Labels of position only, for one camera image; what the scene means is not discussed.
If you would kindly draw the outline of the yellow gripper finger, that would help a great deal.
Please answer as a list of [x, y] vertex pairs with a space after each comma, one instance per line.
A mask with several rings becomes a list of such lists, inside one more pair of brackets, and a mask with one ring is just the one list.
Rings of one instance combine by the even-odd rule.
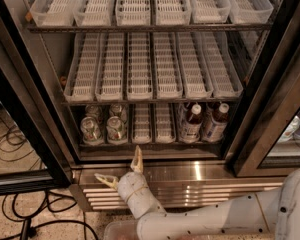
[[139, 146], [136, 146], [134, 157], [130, 164], [131, 169], [136, 173], [143, 173], [143, 156], [142, 150]]
[[96, 173], [95, 178], [101, 183], [107, 185], [111, 189], [116, 190], [118, 188], [119, 179], [116, 176]]

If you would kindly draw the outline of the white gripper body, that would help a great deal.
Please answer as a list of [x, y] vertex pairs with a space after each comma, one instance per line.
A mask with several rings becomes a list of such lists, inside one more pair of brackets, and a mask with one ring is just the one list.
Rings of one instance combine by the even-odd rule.
[[148, 184], [143, 174], [128, 172], [120, 178], [117, 185], [117, 192], [124, 201], [128, 201], [133, 194], [147, 187]]

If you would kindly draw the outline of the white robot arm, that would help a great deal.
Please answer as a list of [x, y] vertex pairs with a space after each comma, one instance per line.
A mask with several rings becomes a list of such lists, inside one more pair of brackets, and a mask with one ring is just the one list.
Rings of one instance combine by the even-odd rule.
[[215, 206], [167, 212], [152, 194], [143, 174], [142, 150], [137, 147], [131, 171], [117, 178], [95, 175], [116, 190], [137, 220], [139, 240], [178, 240], [205, 234], [272, 232], [275, 240], [300, 240], [300, 169], [289, 174], [281, 187], [231, 199]]

